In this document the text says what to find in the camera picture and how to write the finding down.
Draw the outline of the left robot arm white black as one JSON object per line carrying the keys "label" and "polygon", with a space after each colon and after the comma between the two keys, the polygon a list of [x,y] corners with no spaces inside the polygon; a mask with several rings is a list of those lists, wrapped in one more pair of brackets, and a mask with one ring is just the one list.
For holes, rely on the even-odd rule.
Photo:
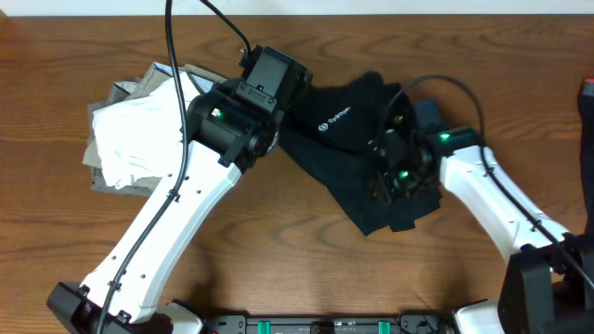
{"label": "left robot arm white black", "polygon": [[180,171],[168,168],[110,255],[78,288],[59,283],[47,306],[71,333],[198,333],[179,302],[159,303],[188,243],[216,203],[276,143],[312,74],[261,56],[243,78],[214,83],[182,105]]}

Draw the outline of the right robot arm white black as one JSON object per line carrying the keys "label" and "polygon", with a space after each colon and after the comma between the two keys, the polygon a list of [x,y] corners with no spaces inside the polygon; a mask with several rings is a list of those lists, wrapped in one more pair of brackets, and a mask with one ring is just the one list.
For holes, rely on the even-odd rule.
{"label": "right robot arm white black", "polygon": [[373,143],[384,160],[375,194],[389,202],[442,186],[496,245],[507,269],[499,297],[452,314],[457,333],[590,333],[593,239],[538,209],[471,128],[387,130]]}

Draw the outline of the black t-shirt with logo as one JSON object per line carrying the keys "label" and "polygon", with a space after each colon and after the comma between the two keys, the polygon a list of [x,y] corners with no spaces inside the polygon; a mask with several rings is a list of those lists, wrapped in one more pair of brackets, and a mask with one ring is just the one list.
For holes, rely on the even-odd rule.
{"label": "black t-shirt with logo", "polygon": [[394,232],[413,229],[417,219],[440,208],[436,188],[390,204],[371,195],[369,183],[383,163],[372,141],[384,108],[400,90],[400,83],[386,83],[375,71],[342,86],[312,86],[280,125],[281,148],[329,191],[365,236],[386,226]]}

